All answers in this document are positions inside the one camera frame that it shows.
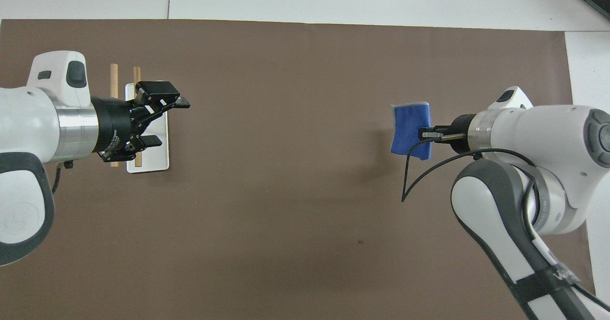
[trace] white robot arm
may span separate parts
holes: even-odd
[[[485,152],[458,175],[451,205],[483,248],[525,314],[538,320],[610,319],[610,309],[540,239],[585,220],[589,197],[610,168],[610,115],[591,107],[532,107],[509,88],[479,114],[443,130],[451,146]]]
[[[85,58],[53,51],[34,58],[26,86],[0,88],[0,266],[35,249],[54,214],[44,162],[97,152],[105,162],[133,160],[161,144],[142,136],[172,108],[190,104],[166,81],[140,81],[130,101],[91,97]]]

